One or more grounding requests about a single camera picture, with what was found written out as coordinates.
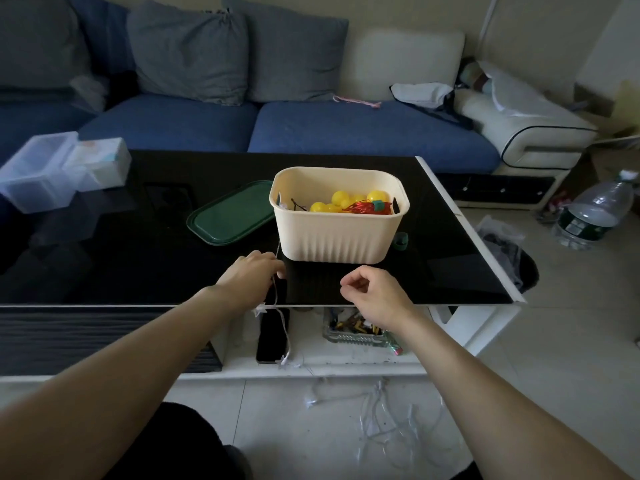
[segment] bottle label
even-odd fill
[[[564,209],[558,218],[561,229],[585,241],[599,241],[613,227],[596,226],[574,216],[569,209]]]

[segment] sofa armrest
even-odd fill
[[[471,89],[457,90],[455,101],[456,112],[474,120],[502,161],[516,168],[571,169],[597,135],[594,125],[569,111],[555,118],[506,116],[491,96]]]

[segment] white box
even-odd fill
[[[372,190],[389,194],[399,212],[390,216],[332,214],[283,209],[291,199],[308,206],[331,202],[334,192],[367,195]],[[400,220],[409,210],[402,182],[378,170],[292,167],[278,172],[269,201],[273,206],[284,256],[293,261],[376,264],[387,255]]]
[[[127,181],[131,155],[122,138],[80,141],[63,169],[78,192],[121,187]]]
[[[33,136],[0,168],[0,193],[23,214],[66,207],[76,189],[62,165],[78,133]]]

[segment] gray pillow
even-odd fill
[[[132,10],[127,29],[143,91],[243,103],[249,36],[242,15],[183,11],[147,0]]]
[[[222,0],[246,16],[250,60],[247,99],[329,100],[340,81],[349,21],[302,15],[245,0]]]
[[[104,108],[104,88],[68,0],[0,0],[0,99],[50,100],[82,86],[92,109]],[[87,87],[85,81],[93,83]]]

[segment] red tinsel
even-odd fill
[[[368,200],[361,200],[359,202],[352,203],[350,206],[344,209],[344,211],[350,212],[352,214],[377,214],[386,216],[393,214],[393,211],[391,210],[391,202],[384,202],[384,204],[385,208],[376,212],[374,210],[373,202],[370,202]]]

